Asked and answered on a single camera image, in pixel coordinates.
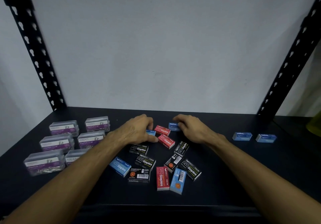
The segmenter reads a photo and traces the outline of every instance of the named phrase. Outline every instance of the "black tabletop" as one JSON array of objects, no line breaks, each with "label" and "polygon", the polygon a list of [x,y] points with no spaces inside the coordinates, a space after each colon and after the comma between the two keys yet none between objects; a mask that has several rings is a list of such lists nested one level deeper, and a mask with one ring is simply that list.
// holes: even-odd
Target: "black tabletop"
[{"label": "black tabletop", "polygon": [[[99,109],[69,107],[63,111],[52,112],[39,125],[32,129],[18,143],[0,157],[0,209],[10,212],[34,192],[41,188],[58,173],[31,177],[23,160],[31,153],[40,152],[39,141],[50,135],[49,125],[55,121],[77,120],[80,133],[86,132],[84,122],[87,118],[108,116],[111,130],[114,130],[132,117],[145,113],[154,118],[154,125],[168,126],[172,118],[180,112],[139,111],[120,109]],[[280,128],[275,122],[261,121],[251,114],[194,113],[183,112],[198,117],[214,131],[224,134],[229,141],[257,159],[262,164],[302,189],[304,192],[321,201],[319,187],[321,180],[319,169],[309,159],[309,153],[300,151],[293,137]],[[232,140],[234,132],[251,132],[249,142]],[[258,133],[275,134],[275,143],[258,143]],[[180,140],[189,142],[182,132],[171,132],[170,138],[177,143]],[[148,156],[156,160],[156,166],[163,166],[174,152],[161,143],[144,143],[149,146]],[[118,157],[134,166],[136,155],[124,148]],[[194,182],[187,178],[183,194],[172,191],[156,190],[156,171],[151,173],[147,185],[131,185],[127,177],[122,178],[110,167],[107,167],[90,193],[82,209],[107,206],[175,206],[177,208],[211,208],[219,207],[230,210],[252,211],[254,204],[231,171],[204,145],[190,143],[186,157],[194,163],[202,174]]]}]

